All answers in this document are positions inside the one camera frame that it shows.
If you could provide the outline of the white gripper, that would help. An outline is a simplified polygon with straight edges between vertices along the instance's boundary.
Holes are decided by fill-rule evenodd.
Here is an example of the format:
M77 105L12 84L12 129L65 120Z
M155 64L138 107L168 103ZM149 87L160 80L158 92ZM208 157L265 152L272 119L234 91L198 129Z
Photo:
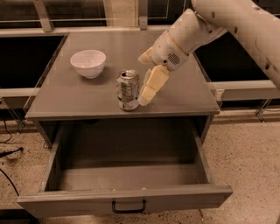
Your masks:
M150 47L138 57L138 61L142 64L152 64L154 62L158 65L149 69L144 76L143 85L137 99L139 104L147 106L169 79L169 71L179 69L188 58L187 54L177 48L171 34L164 31L152 48Z

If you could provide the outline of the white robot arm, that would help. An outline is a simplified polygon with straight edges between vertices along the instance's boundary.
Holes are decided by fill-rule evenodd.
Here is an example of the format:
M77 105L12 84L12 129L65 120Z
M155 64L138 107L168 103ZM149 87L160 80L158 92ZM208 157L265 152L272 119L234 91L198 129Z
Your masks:
M199 47L229 32L280 88L280 19L252 0L191 0L192 8L154 42L138 60L154 67L145 75L138 102L148 105Z

